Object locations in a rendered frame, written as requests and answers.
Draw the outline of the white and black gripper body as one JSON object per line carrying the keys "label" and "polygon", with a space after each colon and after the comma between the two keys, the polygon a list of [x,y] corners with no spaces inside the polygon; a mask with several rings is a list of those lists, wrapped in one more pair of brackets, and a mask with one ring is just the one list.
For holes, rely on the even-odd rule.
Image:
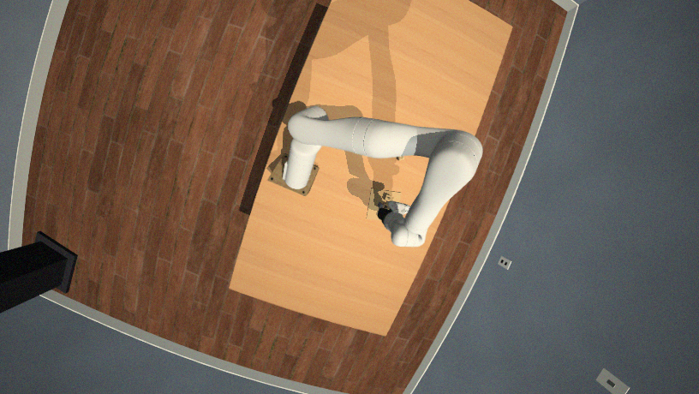
{"label": "white and black gripper body", "polygon": [[[382,224],[388,229],[388,222],[394,216],[402,216],[408,212],[410,206],[404,203],[396,202],[390,200],[388,206],[391,209],[380,208],[378,213],[378,218],[382,221]],[[400,214],[401,213],[401,214]]]}

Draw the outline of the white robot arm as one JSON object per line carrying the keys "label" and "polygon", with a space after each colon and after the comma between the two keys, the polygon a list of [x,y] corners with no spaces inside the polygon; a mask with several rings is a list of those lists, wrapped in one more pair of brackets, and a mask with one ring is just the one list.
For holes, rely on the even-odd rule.
{"label": "white robot arm", "polygon": [[397,215],[388,222],[391,241],[398,247],[419,247],[425,242],[427,228],[443,205],[472,179],[483,152],[480,141],[462,130],[418,127],[368,117],[329,120],[319,106],[293,115],[288,130],[294,139],[284,164],[283,179],[294,189],[307,186],[321,146],[370,158],[429,158],[421,190],[405,218]]}

